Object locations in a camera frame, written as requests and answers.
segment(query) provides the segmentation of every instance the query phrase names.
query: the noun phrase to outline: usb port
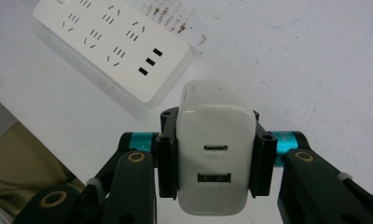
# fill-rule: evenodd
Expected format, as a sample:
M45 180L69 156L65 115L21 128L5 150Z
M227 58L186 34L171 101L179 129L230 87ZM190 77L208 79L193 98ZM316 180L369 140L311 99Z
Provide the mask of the usb port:
M231 174L205 175L198 174L198 182L201 183L230 183Z

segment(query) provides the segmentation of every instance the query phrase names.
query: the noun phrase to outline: white charger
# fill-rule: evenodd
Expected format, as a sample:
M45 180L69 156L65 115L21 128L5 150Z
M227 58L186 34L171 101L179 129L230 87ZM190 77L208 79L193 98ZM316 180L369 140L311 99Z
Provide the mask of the white charger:
M244 208L256 117L218 80L188 82L178 111L178 201L197 216L229 216Z

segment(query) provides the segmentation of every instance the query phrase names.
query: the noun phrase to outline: wall charger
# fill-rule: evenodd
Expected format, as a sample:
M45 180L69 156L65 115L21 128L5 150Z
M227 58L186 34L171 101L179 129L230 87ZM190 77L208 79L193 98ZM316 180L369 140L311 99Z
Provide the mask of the wall charger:
M192 60L187 42L121 0L41 0L34 16L148 105Z
M239 213L248 196L254 111L217 80L188 82L179 107L178 201L191 215Z

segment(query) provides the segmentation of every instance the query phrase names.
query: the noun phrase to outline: electrical outlet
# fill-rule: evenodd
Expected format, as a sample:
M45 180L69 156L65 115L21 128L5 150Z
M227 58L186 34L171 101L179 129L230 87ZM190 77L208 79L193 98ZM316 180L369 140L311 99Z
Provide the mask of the electrical outlet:
M192 60L187 42L120 0L41 0L33 14L149 105L160 102Z

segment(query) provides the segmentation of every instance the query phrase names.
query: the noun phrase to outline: white table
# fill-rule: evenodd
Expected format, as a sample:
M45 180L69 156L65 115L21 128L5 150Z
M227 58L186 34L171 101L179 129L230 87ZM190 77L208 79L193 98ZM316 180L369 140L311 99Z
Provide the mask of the white table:
M0 0L0 102L82 181L124 132L158 132L159 113L178 106L187 81L218 78L267 130L302 131L373 193L373 0L128 2L193 48L157 107L127 96L36 21L38 0ZM280 223L281 176L276 169L270 197L233 217L193 217L159 199L159 223Z

